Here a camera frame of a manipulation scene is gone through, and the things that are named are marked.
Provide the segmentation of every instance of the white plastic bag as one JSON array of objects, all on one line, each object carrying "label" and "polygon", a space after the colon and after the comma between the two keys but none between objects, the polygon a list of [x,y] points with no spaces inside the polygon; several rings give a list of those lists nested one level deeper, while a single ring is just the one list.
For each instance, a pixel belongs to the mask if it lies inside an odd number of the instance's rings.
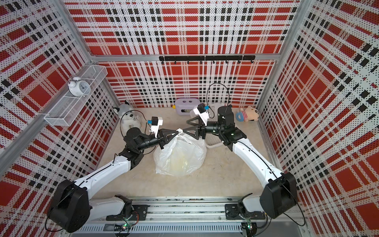
[{"label": "white plastic bag", "polygon": [[189,175],[204,162],[207,147],[203,139],[195,138],[185,134],[178,129],[176,135],[164,149],[156,149],[154,152],[155,172],[171,176]]}]

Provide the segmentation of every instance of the white alarm clock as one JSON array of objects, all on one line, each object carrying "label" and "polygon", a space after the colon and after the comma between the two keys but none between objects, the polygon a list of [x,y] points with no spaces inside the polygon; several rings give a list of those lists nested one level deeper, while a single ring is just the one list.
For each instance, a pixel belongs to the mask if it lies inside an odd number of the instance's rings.
[{"label": "white alarm clock", "polygon": [[70,92],[75,96],[88,95],[91,92],[89,84],[80,77],[74,77],[68,84]]}]

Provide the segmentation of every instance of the red plaid pattern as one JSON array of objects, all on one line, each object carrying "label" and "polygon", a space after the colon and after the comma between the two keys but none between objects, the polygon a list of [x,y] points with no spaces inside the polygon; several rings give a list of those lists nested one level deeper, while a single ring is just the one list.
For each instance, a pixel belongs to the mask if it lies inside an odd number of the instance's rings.
[{"label": "red plaid pattern", "polygon": [[53,4],[0,6],[0,152],[87,62]]},{"label": "red plaid pattern", "polygon": [[298,0],[64,0],[94,55],[278,53]]},{"label": "red plaid pattern", "polygon": [[263,120],[317,236],[379,234],[378,1],[312,1]]},{"label": "red plaid pattern", "polygon": [[[48,236],[44,224],[56,186],[93,172],[117,117],[101,85],[70,127],[46,125],[0,181],[0,235]],[[49,229],[60,229],[48,221]]]},{"label": "red plaid pattern", "polygon": [[[230,91],[234,106],[255,106],[264,89],[274,61],[241,62],[103,62],[107,79],[120,101],[137,107],[171,107],[178,98],[206,102],[208,87],[219,82]],[[226,104],[227,91],[213,85],[209,103]]]}]

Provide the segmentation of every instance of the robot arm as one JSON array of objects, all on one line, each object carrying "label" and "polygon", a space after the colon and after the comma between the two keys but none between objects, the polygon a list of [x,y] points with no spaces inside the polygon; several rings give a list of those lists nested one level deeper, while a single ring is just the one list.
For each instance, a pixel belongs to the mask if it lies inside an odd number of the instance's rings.
[{"label": "robot arm", "polygon": [[[261,210],[271,218],[276,218],[296,205],[294,176],[282,173],[252,146],[247,136],[235,127],[231,106],[218,109],[218,121],[207,121],[209,115],[204,104],[196,109],[198,116],[187,121],[187,124],[193,126],[183,129],[183,132],[195,139],[205,139],[207,133],[217,135],[225,146],[245,161],[264,187],[262,195],[246,196],[238,202],[239,211],[244,218],[252,217],[254,211]],[[153,117],[149,123],[154,133],[146,135],[137,127],[129,129],[124,137],[124,150],[112,162],[73,182],[61,182],[54,193],[47,217],[66,231],[74,232],[87,220],[120,212],[130,213],[132,202],[125,197],[117,195],[110,199],[90,199],[110,181],[137,166],[145,149],[156,145],[163,149],[179,133],[176,130],[159,129],[163,124],[160,117]]]}]

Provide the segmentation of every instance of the beige floor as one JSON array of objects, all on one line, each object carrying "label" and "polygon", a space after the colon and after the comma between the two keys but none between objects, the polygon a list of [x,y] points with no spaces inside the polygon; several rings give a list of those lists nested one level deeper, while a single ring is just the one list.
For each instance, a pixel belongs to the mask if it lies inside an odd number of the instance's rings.
[{"label": "beige floor", "polygon": [[[190,127],[189,116],[179,116],[172,108],[140,108],[146,119],[163,118],[160,128],[178,129]],[[257,122],[236,122],[253,146],[268,158]],[[112,161],[114,154],[124,149],[119,125],[105,150],[99,167]],[[164,176],[155,173],[153,153],[145,155],[138,166],[120,175],[102,188],[94,198],[124,196],[244,196],[261,194],[262,186],[249,167],[226,146],[208,148],[203,166],[185,177]]]}]

